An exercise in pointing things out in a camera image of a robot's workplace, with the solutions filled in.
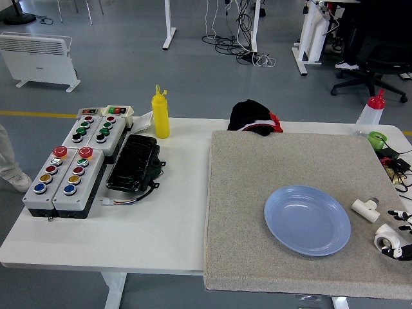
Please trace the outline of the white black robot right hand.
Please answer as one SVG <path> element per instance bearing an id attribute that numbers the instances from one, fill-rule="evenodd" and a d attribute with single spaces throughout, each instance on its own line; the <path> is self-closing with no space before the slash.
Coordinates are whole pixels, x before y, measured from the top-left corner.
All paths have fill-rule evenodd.
<path id="1" fill-rule="evenodd" d="M 411 233 L 411 214 L 405 211 L 389 210 L 388 214 L 392 215 L 398 221 L 405 221 L 407 224 L 400 226 L 400 230 L 409 230 Z M 399 248 L 384 247 L 381 253 L 392 259 L 399 261 L 411 261 L 411 244 Z"/>

